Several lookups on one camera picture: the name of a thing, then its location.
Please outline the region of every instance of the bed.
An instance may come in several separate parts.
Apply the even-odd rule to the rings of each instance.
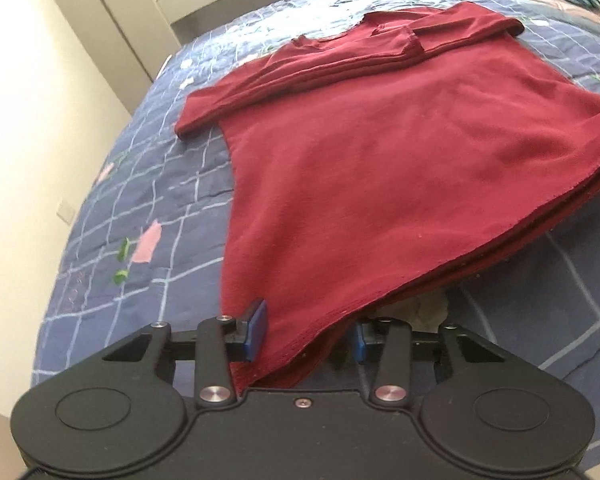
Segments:
[[[371,10],[447,8],[465,0],[281,0],[219,27],[174,55],[122,131],[72,228],[40,327],[32,384],[156,320],[190,330],[219,313],[232,205],[222,132],[183,142],[173,125],[193,90],[300,34],[331,36]],[[553,0],[466,0],[520,19],[519,41],[600,93],[600,16]],[[147,263],[125,257],[158,222]],[[600,463],[600,193],[524,250],[444,291],[448,318],[564,379],[596,413],[583,461]],[[174,386],[192,392],[192,364]],[[369,370],[327,360],[304,382],[368,388]]]

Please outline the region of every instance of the circular pad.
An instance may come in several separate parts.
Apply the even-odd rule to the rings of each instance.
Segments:
[[[104,430],[122,421],[131,409],[129,398],[110,388],[73,392],[56,407],[56,415],[74,430]]]
[[[29,460],[59,474],[126,472],[167,446],[186,413],[169,384],[124,379],[87,388],[72,387],[71,380],[40,384],[13,409],[13,439]]]
[[[513,475],[573,465],[594,430],[580,393],[517,362],[472,364],[439,384],[423,400],[420,421],[455,459]]]
[[[536,394],[503,388],[478,397],[474,405],[481,421],[496,430],[530,431],[549,418],[549,405]]]

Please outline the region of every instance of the metal screw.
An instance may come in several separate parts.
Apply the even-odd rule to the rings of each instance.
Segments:
[[[200,399],[206,402],[225,402],[231,397],[231,391],[224,386],[207,386],[200,390]]]
[[[386,384],[376,388],[376,397],[384,402],[397,402],[403,400],[407,396],[407,391],[400,386]]]
[[[296,408],[310,408],[314,402],[311,399],[296,399]]]

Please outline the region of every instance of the electrical outlet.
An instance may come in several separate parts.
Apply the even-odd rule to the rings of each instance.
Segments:
[[[75,207],[72,206],[71,204],[69,204],[63,198],[62,202],[58,205],[56,214],[65,224],[71,225],[71,222],[74,221],[74,217],[75,217]]]

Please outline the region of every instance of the folded shirt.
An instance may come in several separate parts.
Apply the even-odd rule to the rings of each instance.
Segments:
[[[269,304],[239,390],[293,385],[369,305],[497,262],[600,190],[600,95],[522,30],[468,2],[371,12],[187,97],[177,134],[219,121],[234,168],[222,312]]]

